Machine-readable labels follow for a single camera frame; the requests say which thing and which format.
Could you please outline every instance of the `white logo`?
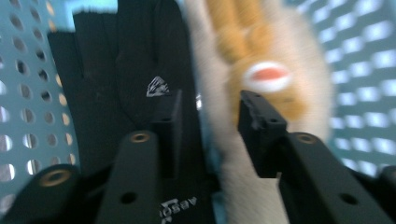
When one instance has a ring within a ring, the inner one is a hole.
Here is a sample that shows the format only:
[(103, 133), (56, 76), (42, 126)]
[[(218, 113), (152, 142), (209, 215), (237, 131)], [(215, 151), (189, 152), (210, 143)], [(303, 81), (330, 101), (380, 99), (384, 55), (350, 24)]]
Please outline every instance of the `white logo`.
[(168, 84), (162, 78), (155, 77), (148, 85), (147, 97), (162, 96), (168, 92)]
[(195, 206), (196, 204), (197, 198), (195, 197), (181, 202), (179, 202), (178, 199), (173, 199), (165, 203), (161, 203), (162, 211), (160, 211), (160, 217), (163, 219), (161, 224), (171, 223), (172, 215), (187, 210), (190, 206)]

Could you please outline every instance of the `plush toy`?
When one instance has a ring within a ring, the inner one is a hole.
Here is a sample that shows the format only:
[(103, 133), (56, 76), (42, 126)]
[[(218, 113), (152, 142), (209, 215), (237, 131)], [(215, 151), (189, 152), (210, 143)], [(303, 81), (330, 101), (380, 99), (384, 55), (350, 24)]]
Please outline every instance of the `plush toy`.
[(259, 0), (206, 0), (217, 33), (218, 52), (232, 65), (228, 81), (233, 121), (239, 117), (239, 92), (255, 91), (287, 120), (299, 119), (307, 103), (293, 82), (287, 62), (269, 53), (273, 43)]

